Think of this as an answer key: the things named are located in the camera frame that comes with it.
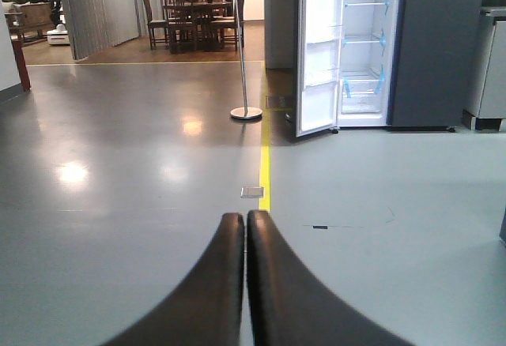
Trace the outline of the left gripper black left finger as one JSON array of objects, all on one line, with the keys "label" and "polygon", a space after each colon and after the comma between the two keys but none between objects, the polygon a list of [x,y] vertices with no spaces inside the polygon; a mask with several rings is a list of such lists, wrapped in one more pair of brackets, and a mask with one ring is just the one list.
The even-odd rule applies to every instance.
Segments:
[{"label": "left gripper black left finger", "polygon": [[222,216],[178,286],[107,345],[238,345],[244,292],[244,220]]}]

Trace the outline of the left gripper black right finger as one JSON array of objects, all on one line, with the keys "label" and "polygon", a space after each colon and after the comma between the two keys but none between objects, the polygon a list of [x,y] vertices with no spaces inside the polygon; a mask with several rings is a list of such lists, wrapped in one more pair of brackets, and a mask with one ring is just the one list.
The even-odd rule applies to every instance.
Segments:
[{"label": "left gripper black right finger", "polygon": [[264,210],[247,215],[247,289],[257,345],[406,345],[329,290]]}]

